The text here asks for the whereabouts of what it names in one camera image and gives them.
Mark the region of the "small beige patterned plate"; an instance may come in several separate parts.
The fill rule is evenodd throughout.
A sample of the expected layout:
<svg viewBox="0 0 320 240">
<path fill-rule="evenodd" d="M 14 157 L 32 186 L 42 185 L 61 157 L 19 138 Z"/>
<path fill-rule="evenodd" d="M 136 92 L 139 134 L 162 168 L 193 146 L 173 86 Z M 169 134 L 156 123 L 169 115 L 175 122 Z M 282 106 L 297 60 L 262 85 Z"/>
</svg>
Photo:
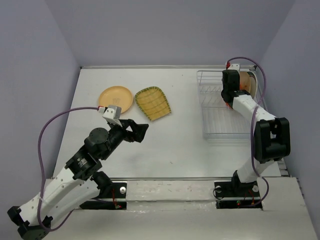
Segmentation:
<svg viewBox="0 0 320 240">
<path fill-rule="evenodd" d="M 239 89 L 247 92 L 251 91 L 250 75 L 245 71 L 239 72 Z"/>
</svg>

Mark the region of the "white plate green red rim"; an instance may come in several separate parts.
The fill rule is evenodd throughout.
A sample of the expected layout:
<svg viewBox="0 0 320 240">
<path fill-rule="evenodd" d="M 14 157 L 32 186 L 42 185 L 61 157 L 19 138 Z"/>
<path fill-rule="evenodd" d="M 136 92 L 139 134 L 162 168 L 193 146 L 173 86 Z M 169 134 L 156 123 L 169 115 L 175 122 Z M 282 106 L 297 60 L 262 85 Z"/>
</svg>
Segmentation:
<svg viewBox="0 0 320 240">
<path fill-rule="evenodd" d="M 251 75 L 251 96 L 253 98 L 256 97 L 257 91 L 258 91 L 257 76 L 254 72 L 252 72 L 252 75 Z"/>
</svg>

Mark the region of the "round yellow plate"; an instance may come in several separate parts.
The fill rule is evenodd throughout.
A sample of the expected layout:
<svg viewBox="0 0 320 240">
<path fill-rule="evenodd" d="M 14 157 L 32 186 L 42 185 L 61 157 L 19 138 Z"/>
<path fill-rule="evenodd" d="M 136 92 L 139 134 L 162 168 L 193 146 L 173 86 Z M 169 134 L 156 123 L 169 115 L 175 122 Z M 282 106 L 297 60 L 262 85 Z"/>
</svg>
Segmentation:
<svg viewBox="0 0 320 240">
<path fill-rule="evenodd" d="M 133 104 L 133 94 L 124 86 L 111 86 L 105 89 L 98 98 L 98 105 L 108 107 L 109 105 L 121 108 L 121 113 L 125 113 Z"/>
</svg>

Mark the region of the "beige painted plate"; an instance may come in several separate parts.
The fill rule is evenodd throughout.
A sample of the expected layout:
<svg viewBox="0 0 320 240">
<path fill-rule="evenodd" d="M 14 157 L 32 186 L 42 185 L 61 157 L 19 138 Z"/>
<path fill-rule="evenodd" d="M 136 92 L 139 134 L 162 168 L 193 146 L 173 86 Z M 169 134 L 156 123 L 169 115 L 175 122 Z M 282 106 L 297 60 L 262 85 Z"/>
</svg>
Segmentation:
<svg viewBox="0 0 320 240">
<path fill-rule="evenodd" d="M 253 72 L 249 72 L 248 74 L 250 79 L 250 95 L 254 98 L 257 93 L 257 79 Z"/>
</svg>

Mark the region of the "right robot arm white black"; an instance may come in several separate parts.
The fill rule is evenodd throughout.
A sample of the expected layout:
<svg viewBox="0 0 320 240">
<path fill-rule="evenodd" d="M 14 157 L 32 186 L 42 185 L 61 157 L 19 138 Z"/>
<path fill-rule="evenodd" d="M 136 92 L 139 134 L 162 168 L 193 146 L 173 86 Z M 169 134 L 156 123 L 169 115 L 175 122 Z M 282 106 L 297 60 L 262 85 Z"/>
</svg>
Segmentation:
<svg viewBox="0 0 320 240">
<path fill-rule="evenodd" d="M 285 117 L 276 117 L 261 107 L 250 93 L 240 88 L 240 72 L 222 71 L 222 93 L 225 103 L 250 122 L 250 159 L 236 170 L 222 194 L 229 192 L 242 196 L 252 189 L 254 182 L 274 162 L 291 152 L 290 123 Z"/>
</svg>

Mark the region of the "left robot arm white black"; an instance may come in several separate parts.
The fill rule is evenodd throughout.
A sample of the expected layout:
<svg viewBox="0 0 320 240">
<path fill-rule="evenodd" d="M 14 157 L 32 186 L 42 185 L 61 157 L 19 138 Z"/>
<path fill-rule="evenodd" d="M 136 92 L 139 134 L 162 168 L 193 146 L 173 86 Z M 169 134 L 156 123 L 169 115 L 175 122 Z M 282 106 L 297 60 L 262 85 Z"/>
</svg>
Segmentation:
<svg viewBox="0 0 320 240">
<path fill-rule="evenodd" d="M 66 162 L 57 176 L 29 202 L 13 206 L 7 214 L 24 240 L 41 240 L 52 226 L 84 202 L 114 194 L 112 180 L 101 171 L 121 142 L 142 142 L 149 125 L 132 119 L 109 123 L 110 130 L 93 129 L 83 146 Z"/>
</svg>

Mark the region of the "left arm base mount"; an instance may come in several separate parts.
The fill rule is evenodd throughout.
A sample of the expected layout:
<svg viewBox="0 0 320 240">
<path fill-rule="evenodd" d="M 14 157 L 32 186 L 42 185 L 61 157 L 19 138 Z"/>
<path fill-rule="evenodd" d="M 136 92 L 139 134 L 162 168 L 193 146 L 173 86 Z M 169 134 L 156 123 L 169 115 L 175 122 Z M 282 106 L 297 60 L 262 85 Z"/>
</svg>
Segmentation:
<svg viewBox="0 0 320 240">
<path fill-rule="evenodd" d="M 87 200 L 79 208 L 82 210 L 126 210 L 127 188 L 126 181 L 115 181 L 110 190 Z"/>
</svg>

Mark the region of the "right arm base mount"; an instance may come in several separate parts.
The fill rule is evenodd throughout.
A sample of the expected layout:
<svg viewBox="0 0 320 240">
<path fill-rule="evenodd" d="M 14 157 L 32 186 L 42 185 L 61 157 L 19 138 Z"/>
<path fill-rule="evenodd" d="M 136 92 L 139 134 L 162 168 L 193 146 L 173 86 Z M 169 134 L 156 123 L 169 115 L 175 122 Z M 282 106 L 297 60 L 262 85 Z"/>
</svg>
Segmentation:
<svg viewBox="0 0 320 240">
<path fill-rule="evenodd" d="M 212 191 L 217 209 L 262 209 L 258 183 L 240 184 L 233 186 L 231 181 L 215 181 Z"/>
</svg>

